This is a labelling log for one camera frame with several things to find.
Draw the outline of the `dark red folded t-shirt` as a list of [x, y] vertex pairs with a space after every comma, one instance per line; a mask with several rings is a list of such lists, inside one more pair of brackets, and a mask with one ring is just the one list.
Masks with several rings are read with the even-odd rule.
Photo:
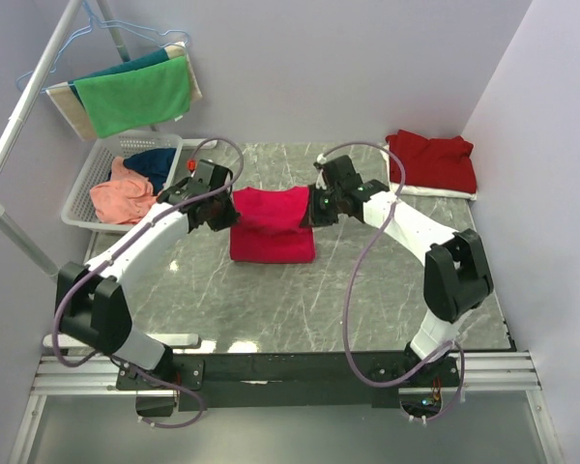
[[478, 182], [471, 160], [474, 145], [458, 135], [426, 138], [406, 130], [386, 137], [405, 169], [405, 188], [449, 190], [472, 196]]

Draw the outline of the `pink red t-shirt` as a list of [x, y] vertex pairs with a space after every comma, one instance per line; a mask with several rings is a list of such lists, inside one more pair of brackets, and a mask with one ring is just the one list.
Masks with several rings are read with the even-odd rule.
[[255, 264], [313, 262], [316, 258], [313, 231], [301, 226], [308, 198], [307, 187], [234, 191], [234, 206], [240, 217], [230, 228], [230, 258]]

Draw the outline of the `salmon t-shirt in basket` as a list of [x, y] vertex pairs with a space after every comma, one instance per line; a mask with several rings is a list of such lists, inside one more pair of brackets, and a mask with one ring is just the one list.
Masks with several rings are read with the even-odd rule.
[[111, 163], [109, 180], [92, 187], [89, 194], [98, 220], [112, 225], [137, 224], [158, 198], [150, 180], [125, 167], [120, 157]]

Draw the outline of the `teal hanging towel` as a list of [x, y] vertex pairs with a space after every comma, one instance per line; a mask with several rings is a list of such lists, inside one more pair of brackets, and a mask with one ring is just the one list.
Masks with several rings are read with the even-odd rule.
[[81, 76], [69, 82], [76, 99], [87, 111], [99, 112], [109, 104], [151, 92], [170, 60], [164, 48], [132, 61]]

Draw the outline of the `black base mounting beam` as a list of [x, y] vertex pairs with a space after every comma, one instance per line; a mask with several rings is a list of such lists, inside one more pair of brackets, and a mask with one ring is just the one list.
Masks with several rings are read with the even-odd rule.
[[429, 363], [388, 389], [363, 383], [342, 352], [180, 354], [173, 362], [177, 379], [210, 409], [361, 404], [397, 408], [402, 388], [430, 391], [460, 383], [452, 356]]

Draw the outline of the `green hanging towel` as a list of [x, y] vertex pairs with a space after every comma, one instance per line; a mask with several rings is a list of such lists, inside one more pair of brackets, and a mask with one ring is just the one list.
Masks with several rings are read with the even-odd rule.
[[81, 78], [73, 85], [99, 138], [167, 122], [190, 109], [184, 56], [134, 71]]

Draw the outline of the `navy t-shirt in basket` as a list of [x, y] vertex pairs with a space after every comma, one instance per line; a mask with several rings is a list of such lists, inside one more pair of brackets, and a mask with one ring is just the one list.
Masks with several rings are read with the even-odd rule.
[[159, 194], [170, 173], [176, 150], [156, 148], [134, 154], [124, 159], [124, 166], [147, 178], [153, 186], [154, 194]]

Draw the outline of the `aluminium rail frame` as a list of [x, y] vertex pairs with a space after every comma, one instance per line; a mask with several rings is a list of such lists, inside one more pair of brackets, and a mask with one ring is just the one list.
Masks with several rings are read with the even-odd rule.
[[137, 421], [117, 367], [42, 359], [13, 463], [559, 463], [527, 353], [471, 353], [462, 403], [420, 425], [363, 406], [225, 409], [178, 430]]

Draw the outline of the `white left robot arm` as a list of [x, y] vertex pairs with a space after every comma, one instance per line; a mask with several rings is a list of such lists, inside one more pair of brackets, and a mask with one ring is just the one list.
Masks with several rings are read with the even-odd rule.
[[140, 277], [178, 240], [206, 224], [213, 231], [239, 217], [231, 169], [201, 160], [194, 172], [163, 190], [147, 215], [104, 253], [59, 272], [52, 336], [68, 335], [94, 352], [139, 368], [151, 388], [176, 380], [173, 351], [133, 323], [129, 294]]

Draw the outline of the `white folded t-shirt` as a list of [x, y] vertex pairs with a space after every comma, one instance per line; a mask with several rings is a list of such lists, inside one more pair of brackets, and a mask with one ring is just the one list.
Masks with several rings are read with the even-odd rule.
[[[391, 157], [386, 153], [387, 149], [385, 145], [381, 147], [380, 150], [381, 156], [385, 161], [386, 167], [389, 170], [392, 167]], [[397, 192], [399, 188], [399, 184], [389, 181], [390, 191]], [[444, 198], [457, 198], [457, 199], [464, 199], [468, 201], [475, 201], [478, 198], [476, 193], [467, 193], [457, 190], [450, 190], [450, 189], [440, 189], [440, 188], [426, 188], [426, 187], [413, 187], [413, 186], [404, 186], [401, 189], [400, 195], [413, 195], [413, 196], [422, 196], [422, 197], [444, 197]]]

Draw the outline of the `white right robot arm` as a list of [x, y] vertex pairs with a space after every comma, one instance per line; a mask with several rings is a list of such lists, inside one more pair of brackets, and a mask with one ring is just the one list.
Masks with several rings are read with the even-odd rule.
[[404, 372], [388, 381], [371, 380], [360, 370], [342, 336], [349, 367], [360, 381], [374, 388], [396, 387], [406, 381], [425, 386], [439, 373], [437, 359], [450, 350], [468, 314], [494, 291], [494, 282], [479, 234], [457, 231], [420, 213], [401, 200], [397, 191], [377, 181], [364, 181], [347, 156], [318, 156], [315, 183], [308, 187], [302, 224], [324, 227], [339, 216], [355, 218], [408, 250], [423, 267], [426, 313], [404, 352]]

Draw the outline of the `white laundry basket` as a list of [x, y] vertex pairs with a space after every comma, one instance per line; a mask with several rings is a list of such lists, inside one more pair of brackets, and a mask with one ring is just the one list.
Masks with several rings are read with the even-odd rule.
[[132, 228], [131, 224], [100, 222], [90, 197], [90, 189], [108, 179], [111, 164], [115, 158], [127, 159], [152, 149], [171, 149], [173, 151], [174, 159], [165, 181], [167, 184], [172, 184], [183, 145], [183, 138], [180, 135], [146, 130], [127, 130], [105, 139], [98, 139], [75, 179], [63, 206], [62, 221], [67, 225], [92, 232], [127, 233]]

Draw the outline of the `white clothes rack pole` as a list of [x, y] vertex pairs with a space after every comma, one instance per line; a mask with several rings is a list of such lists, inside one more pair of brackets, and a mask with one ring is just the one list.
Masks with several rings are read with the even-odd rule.
[[[21, 94], [15, 80], [35, 68], [67, 4], [0, 1], [0, 137]], [[89, 148], [47, 96], [35, 102], [0, 174], [0, 203], [57, 265], [79, 259], [85, 230], [65, 225], [60, 210]], [[0, 230], [0, 283], [53, 288], [51, 278]]]

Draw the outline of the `beige hanging towel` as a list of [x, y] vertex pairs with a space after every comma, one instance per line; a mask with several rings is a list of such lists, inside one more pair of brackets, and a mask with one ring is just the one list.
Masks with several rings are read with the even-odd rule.
[[[190, 104], [200, 101], [202, 99], [202, 92], [197, 83], [197, 79], [189, 59], [189, 54], [187, 52], [186, 44], [183, 42], [177, 42], [167, 45], [163, 48], [167, 52], [170, 59], [179, 56], [184, 56], [187, 59], [189, 81], [191, 86]], [[88, 115], [86, 114], [84, 107], [76, 99], [73, 91], [70, 89], [69, 81], [50, 86], [45, 90], [45, 93], [49, 96], [50, 100], [54, 103], [54, 105], [72, 127], [74, 132], [79, 136], [79, 138], [83, 140], [95, 140], [99, 138], [96, 135], [96, 132]]]

